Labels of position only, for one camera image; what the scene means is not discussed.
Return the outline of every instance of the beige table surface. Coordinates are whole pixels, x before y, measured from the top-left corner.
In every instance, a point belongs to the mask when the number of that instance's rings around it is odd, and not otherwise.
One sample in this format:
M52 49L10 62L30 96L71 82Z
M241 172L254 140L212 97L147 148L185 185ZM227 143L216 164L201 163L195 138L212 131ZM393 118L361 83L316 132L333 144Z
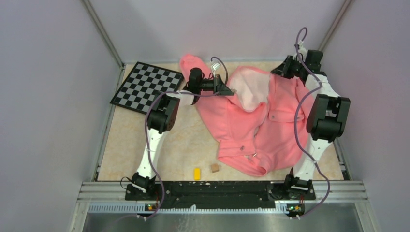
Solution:
M238 65L257 66L271 70L281 62L229 62L231 74ZM156 64L180 71L178 64ZM127 65L123 80L134 65ZM116 107L111 123L98 180L120 180L136 172L145 148L144 114ZM201 180L283 180L289 169L276 170L262 177L254 177L237 171L216 159L216 142L203 124L196 108L183 106L178 110L174 128L166 137L158 160L158 172L163 180L193 180L194 168L201 168ZM212 173L210 165L217 163L219 172ZM331 180L342 180L339 161L333 145L329 146L319 161L322 172ZM317 173L314 179L323 178Z

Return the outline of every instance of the pink jacket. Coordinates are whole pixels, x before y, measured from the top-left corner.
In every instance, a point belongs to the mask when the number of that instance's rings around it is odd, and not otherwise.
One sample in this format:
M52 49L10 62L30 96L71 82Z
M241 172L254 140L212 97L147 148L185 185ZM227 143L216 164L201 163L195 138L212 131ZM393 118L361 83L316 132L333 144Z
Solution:
M205 76L211 73L200 58L192 55L185 55L179 65L186 80L194 67L202 69ZM293 120L299 100L308 93L303 83L256 67L239 66L227 86L236 94L200 98L196 103L209 132L220 143L218 160L254 176L294 166L302 155L296 145ZM298 116L302 146L308 140L306 121L312 105L313 98L307 98Z

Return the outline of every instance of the yellow connector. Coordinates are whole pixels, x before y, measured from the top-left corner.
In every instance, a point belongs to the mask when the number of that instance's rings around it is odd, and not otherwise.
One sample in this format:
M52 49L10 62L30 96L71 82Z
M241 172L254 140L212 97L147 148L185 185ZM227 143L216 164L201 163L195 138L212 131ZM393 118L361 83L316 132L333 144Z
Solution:
M195 168L193 172L193 179L194 180L200 180L201 179L201 169L200 168Z

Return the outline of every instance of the checkerboard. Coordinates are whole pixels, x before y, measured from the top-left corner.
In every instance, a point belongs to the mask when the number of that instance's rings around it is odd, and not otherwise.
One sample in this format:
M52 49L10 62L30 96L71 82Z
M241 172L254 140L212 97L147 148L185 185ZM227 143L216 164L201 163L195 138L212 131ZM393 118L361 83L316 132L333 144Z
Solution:
M138 62L110 103L146 114L156 92L176 91L182 80L180 72Z

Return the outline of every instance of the white wall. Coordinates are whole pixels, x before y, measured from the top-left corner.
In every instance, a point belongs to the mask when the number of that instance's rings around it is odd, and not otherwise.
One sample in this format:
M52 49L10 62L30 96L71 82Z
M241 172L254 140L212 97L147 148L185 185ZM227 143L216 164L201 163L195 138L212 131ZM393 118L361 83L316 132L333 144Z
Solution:
M0 231L66 231L119 67L79 0L0 1Z
M344 0L91 0L122 60L283 60L309 28L318 48Z
M409 231L410 1L355 1L324 52L323 70L351 99L341 137L382 231Z

